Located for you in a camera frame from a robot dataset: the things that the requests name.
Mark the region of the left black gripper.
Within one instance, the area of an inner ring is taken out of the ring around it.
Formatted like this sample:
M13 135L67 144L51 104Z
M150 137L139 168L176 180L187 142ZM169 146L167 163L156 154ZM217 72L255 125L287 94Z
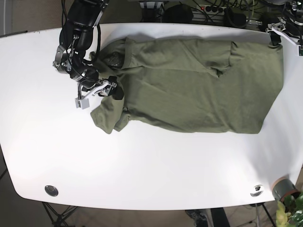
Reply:
M279 22L267 25L266 33L270 35L271 44L278 46L281 44L283 37L290 44L295 46L296 55L303 56L303 32L299 29L295 21L290 18L279 17Z

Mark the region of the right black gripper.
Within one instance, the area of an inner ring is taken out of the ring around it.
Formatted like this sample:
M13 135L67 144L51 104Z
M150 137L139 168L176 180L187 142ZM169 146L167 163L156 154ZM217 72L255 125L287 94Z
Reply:
M100 79L98 70L92 66L80 67L79 71L72 70L71 79L78 83L75 104L77 108L89 107L89 99L93 96L112 96L114 100L122 100L124 91L116 76Z

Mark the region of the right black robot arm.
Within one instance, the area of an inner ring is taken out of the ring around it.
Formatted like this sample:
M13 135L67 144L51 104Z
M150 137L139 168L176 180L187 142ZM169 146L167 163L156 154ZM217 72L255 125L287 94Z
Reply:
M98 70L93 66L100 53L100 44L97 44L94 57L85 59L86 51L92 45L94 29L98 31L98 42L101 41L99 21L107 5L107 0L75 0L66 10L65 1L61 1L62 30L53 66L59 73L69 74L77 82L77 108L88 108L89 98L95 95L112 96L115 100L124 97L117 78L109 76L100 79Z

